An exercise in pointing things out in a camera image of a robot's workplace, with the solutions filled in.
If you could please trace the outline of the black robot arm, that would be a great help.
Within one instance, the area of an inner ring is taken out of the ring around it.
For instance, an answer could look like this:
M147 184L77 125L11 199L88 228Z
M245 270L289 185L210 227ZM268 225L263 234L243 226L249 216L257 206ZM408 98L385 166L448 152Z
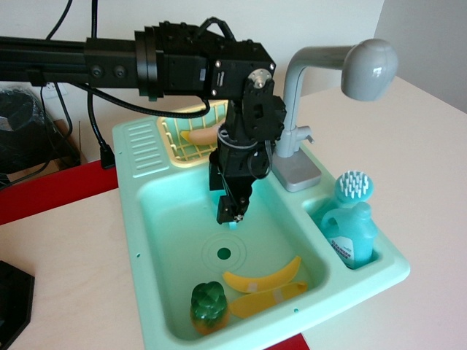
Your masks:
M261 44L237 41L228 25L211 17L199 26L163 22L132 40L85 42L1 38L1 79L69 83L102 99L109 88L136 88L151 101L196 96L205 104L228 102L209 157L209 188L223 190L219 223L239 222L252 184L268 175L286 107L274 95L275 65Z

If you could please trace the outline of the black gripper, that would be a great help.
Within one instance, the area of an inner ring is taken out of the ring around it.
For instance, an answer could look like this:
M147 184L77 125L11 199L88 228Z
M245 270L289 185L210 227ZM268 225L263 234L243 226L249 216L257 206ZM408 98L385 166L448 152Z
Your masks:
M209 190L225 190L218 201L218 224L241 222L250 204L252 183L272 167L274 142L232 139L225 127L217 132L217 148L209 156Z

